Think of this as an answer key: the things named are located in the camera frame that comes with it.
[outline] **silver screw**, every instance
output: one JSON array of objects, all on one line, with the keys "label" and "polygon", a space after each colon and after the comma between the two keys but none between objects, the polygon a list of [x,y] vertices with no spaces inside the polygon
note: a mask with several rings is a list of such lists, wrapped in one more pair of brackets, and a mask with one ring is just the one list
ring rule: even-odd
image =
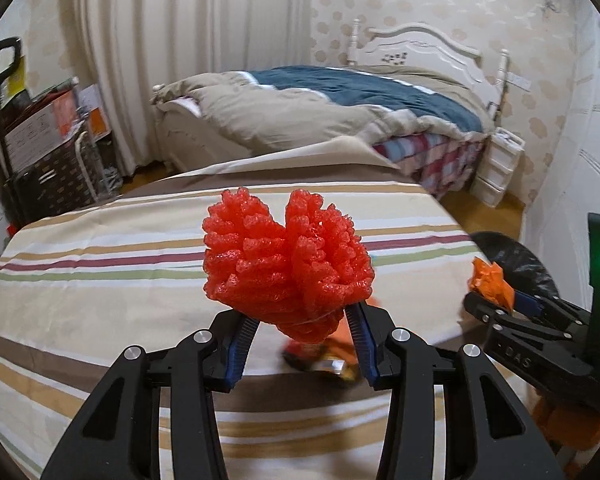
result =
[{"label": "silver screw", "polygon": [[130,346],[125,350],[125,359],[133,361],[134,359],[138,359],[141,353],[142,350],[139,346]]},{"label": "silver screw", "polygon": [[469,357],[478,357],[480,355],[480,349],[476,345],[464,345],[462,351]]},{"label": "silver screw", "polygon": [[196,343],[208,343],[209,341],[211,341],[211,339],[213,338],[213,334],[211,332],[209,332],[209,330],[198,330],[194,335],[193,335],[193,341],[195,341]]},{"label": "silver screw", "polygon": [[411,334],[408,330],[405,330],[403,328],[396,328],[393,332],[391,332],[391,337],[393,337],[396,341],[404,343],[405,341],[409,340]]}]

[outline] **beige curtain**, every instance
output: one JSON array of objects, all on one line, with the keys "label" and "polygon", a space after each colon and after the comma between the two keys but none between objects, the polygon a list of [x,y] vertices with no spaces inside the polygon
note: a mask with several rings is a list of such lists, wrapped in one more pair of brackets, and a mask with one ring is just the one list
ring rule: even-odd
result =
[{"label": "beige curtain", "polygon": [[127,173],[160,159],[153,85],[308,63],[310,0],[75,0],[74,10]]}]

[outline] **red toy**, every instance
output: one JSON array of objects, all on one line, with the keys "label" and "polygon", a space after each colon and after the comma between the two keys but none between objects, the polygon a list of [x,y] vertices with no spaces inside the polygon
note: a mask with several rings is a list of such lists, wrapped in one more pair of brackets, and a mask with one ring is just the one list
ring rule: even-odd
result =
[{"label": "red toy", "polygon": [[347,304],[371,295],[374,271],[351,218],[319,194],[295,190],[286,228],[241,187],[209,208],[204,290],[250,317],[306,343],[333,333]]}]

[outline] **orange crumpled paper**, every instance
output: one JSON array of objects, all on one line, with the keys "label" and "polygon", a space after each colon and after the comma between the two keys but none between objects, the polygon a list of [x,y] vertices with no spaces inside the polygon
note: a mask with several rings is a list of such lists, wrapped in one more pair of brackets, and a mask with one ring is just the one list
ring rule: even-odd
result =
[{"label": "orange crumpled paper", "polygon": [[469,290],[477,292],[486,300],[513,312],[515,291],[504,281],[502,267],[474,258],[474,275],[468,281]]}]

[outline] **striped tablecloth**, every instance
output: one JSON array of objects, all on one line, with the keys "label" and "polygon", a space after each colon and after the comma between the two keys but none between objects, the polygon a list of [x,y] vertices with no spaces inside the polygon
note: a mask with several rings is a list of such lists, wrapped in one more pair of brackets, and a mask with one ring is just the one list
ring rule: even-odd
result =
[{"label": "striped tablecloth", "polygon": [[[308,147],[291,158],[276,154],[282,162],[266,156],[220,165],[18,233],[0,259],[0,441],[30,478],[40,476],[83,400],[126,346],[170,348],[225,309],[202,291],[201,229],[206,208],[225,188],[248,186],[278,221],[293,189],[323,194],[352,216],[376,269],[374,299],[396,324],[430,343],[472,325],[461,309],[479,255],[468,235],[379,156],[353,149],[351,140],[344,148],[327,144],[327,152],[334,150],[328,158]],[[284,341],[274,327],[261,326],[245,377],[215,399],[230,477],[375,478],[390,396],[363,384],[334,390],[294,373],[279,357]],[[442,391],[436,399],[441,442]],[[165,479],[173,477],[169,427],[164,395]],[[441,449],[437,478],[442,464]]]}]

